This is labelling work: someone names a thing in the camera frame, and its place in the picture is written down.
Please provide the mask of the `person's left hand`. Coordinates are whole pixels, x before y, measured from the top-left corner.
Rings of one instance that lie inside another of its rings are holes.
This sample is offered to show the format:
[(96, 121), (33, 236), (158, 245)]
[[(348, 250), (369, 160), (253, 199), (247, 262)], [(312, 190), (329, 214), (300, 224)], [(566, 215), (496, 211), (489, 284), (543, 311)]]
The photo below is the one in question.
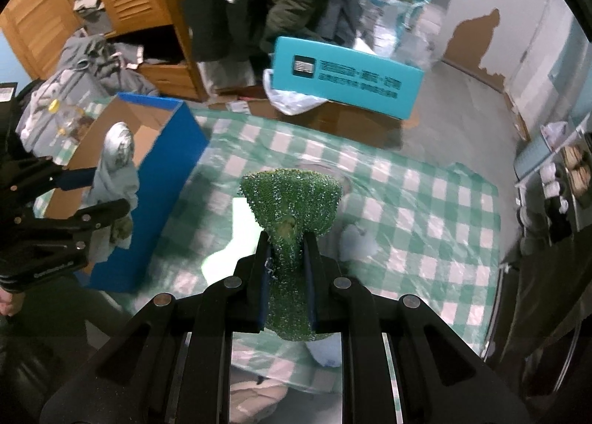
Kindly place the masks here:
[(24, 298), (24, 294), (11, 294), (0, 288), (0, 315), (12, 317), (18, 314), (22, 310)]

